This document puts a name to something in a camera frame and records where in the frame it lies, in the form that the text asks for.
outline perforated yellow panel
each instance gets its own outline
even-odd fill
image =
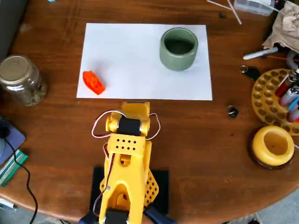
[[[108,152],[126,155],[144,155],[145,137],[111,134],[108,140]]]
[[[101,181],[100,184],[100,191],[103,192],[105,188],[105,179]],[[147,207],[150,203],[152,203],[156,196],[159,193],[159,186],[151,173],[149,171],[148,180],[146,182],[146,190],[145,190],[145,196],[144,196],[144,208]]]

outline red wire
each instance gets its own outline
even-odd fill
[[[280,60],[286,60],[286,61],[299,62],[299,59],[291,59],[291,58],[285,58],[285,57],[276,57],[276,56],[271,56],[271,55],[269,55],[267,57],[276,58],[276,59],[280,59]]]

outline clear plastic container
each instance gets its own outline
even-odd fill
[[[274,7],[274,3],[275,1],[271,0],[270,6]],[[248,0],[235,0],[234,8],[236,10],[242,10],[245,12],[250,12],[250,13],[264,15],[264,16],[269,16],[273,12],[272,9],[260,3],[254,1],[248,1]]]

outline marker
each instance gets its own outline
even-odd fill
[[[299,68],[294,68],[290,71],[288,78],[277,88],[275,95],[282,97],[284,93],[298,80]]]
[[[278,103],[281,106],[287,106],[298,96],[299,96],[299,87],[295,85],[287,90],[284,96],[279,99]]]
[[[277,51],[278,51],[278,47],[273,47],[271,49],[261,50],[261,51],[255,52],[255,53],[244,55],[243,59],[248,60],[248,59],[252,59],[252,58],[255,58],[255,57],[260,57],[260,56],[263,56],[263,55],[268,55],[268,54],[271,54],[271,53],[275,53]]]
[[[298,108],[299,97],[297,97],[288,107],[288,110],[291,111],[295,108]]]

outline white wire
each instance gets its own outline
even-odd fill
[[[109,153],[107,152],[106,148],[105,148],[105,145],[108,145],[108,142],[106,142],[104,145],[103,145],[103,151],[105,153],[105,156],[107,159],[109,159]]]
[[[230,0],[228,0],[228,4],[229,4],[230,8],[232,9],[233,13],[235,14],[235,18],[238,20],[239,24],[242,25],[242,22],[238,16],[237,12],[235,11],[232,3],[230,2]]]
[[[146,139],[146,140],[151,140],[151,139],[153,139],[154,137],[156,137],[156,136],[158,135],[158,133],[159,133],[159,132],[160,132],[160,130],[161,130],[161,124],[160,124],[160,121],[159,121],[158,115],[157,115],[156,113],[151,113],[151,114],[150,114],[150,116],[152,116],[152,115],[155,115],[155,116],[156,116],[157,122],[158,122],[158,124],[159,124],[159,129],[158,129],[157,133],[156,133],[156,134],[154,134],[154,136],[153,136],[153,137],[150,137],[150,138],[148,138],[148,139]]]
[[[215,4],[215,5],[217,5],[217,6],[220,6],[220,7],[223,7],[223,8],[227,8],[227,9],[229,9],[229,10],[232,10],[231,8],[229,8],[229,7],[227,7],[227,6],[224,6],[224,5],[222,5],[222,4],[219,4],[219,3],[217,3],[217,2],[214,2],[214,1],[210,1],[210,0],[206,0],[207,2],[210,2],[210,3],[212,3],[212,4]]]
[[[107,186],[108,186],[108,179],[109,179],[109,175],[110,175],[110,172],[111,172],[111,168],[112,168],[112,165],[113,165],[113,160],[114,160],[114,157],[113,157],[114,153],[112,153],[111,155],[111,159],[109,160],[109,169],[108,169],[108,175],[107,175],[107,181],[106,181],[106,186],[105,186],[105,189],[103,190],[103,192],[100,193],[100,195],[97,197],[97,199],[94,201],[94,204],[93,204],[93,213],[96,215],[96,216],[99,216],[97,213],[95,213],[95,207],[97,206],[98,204],[98,201],[101,199],[101,197],[103,196]]]
[[[102,113],[102,114],[95,120],[95,122],[94,122],[94,124],[93,124],[93,128],[92,128],[92,136],[93,136],[93,137],[95,137],[95,138],[97,138],[97,139],[101,139],[101,138],[109,137],[109,136],[111,135],[111,134],[95,135],[95,134],[93,133],[93,132],[94,132],[94,129],[95,129],[97,123],[98,123],[98,121],[99,121],[105,114],[107,114],[107,113],[111,113],[111,112],[119,113],[119,114],[121,114],[122,116],[124,116],[125,118],[127,117],[127,116],[124,115],[122,112],[120,112],[120,111],[114,111],[114,110],[112,110],[112,111],[106,111],[106,112]]]

